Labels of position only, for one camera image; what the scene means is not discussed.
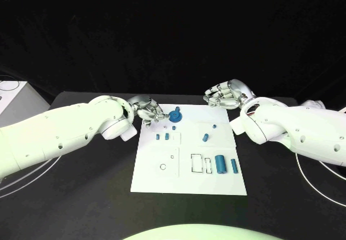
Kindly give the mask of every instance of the robotic hand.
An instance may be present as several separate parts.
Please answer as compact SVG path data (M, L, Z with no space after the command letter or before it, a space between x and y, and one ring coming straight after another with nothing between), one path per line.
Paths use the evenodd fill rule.
M280 142L294 153L346 165L346 114L326 110L320 101L289 107L257 97L237 79L207 90L204 99L211 107L241 108L240 117L230 123L237 135L245 132L257 144Z
M137 134L136 115L147 128L152 121L170 117L149 95L127 101L100 96L90 103L49 110L0 128L0 179L84 147L96 134L107 140L120 136L127 141Z

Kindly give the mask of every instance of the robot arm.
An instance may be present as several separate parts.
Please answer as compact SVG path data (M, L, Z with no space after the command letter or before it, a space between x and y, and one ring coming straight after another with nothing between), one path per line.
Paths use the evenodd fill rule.
M258 144L267 141L280 142L294 153L345 166L343 113L323 109L325 106L319 102L289 107L271 98L257 97L237 79L218 86L205 92L204 99L212 107L241 108L240 117L230 123L237 135L245 132Z
M134 116L150 126L169 115L147 95L129 101L100 96L0 128L0 179L29 166L84 147L96 134L127 141L136 134Z

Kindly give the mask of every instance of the black table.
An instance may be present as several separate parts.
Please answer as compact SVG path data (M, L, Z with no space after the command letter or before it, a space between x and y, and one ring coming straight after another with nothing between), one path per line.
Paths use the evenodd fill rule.
M100 93L64 92L51 109L87 103ZM107 93L129 99L134 94ZM153 95L163 104L204 105L201 96ZM294 106L292 98L276 98ZM228 111L232 120L240 110ZM134 126L140 130L137 117ZM127 142L97 135L51 171L0 199L0 239L117 240L149 229L202 223L256 230L283 239L345 239L346 208L303 179L294 154L277 142L235 136L248 196L130 192L140 134ZM312 183L346 203L346 183L300 157Z

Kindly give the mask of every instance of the black wire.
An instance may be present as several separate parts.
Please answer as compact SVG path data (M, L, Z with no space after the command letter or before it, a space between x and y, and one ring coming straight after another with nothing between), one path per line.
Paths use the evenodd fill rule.
M13 78L13 79L16 80L16 78L15 78L13 76L9 76L9 75L0 75L0 77L10 77L10 78ZM2 88L0 88L0 90L9 92L9 91L13 91L15 89L18 89L18 88L21 87L21 81L16 80L16 82L18 82L18 86L16 86L13 89L6 90L6 89L2 89Z

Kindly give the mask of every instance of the white paper sheet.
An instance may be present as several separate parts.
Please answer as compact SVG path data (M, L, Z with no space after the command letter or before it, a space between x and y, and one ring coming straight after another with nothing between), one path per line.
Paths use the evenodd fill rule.
M208 105L160 106L165 113L179 106L182 121L160 121L150 128L142 126L132 192L247 195L227 110ZM205 133L209 134L207 142L202 141ZM202 172L192 171L192 154L201 155ZM225 174L217 172L217 155L225 157ZM231 159L235 159L238 174L234 174Z

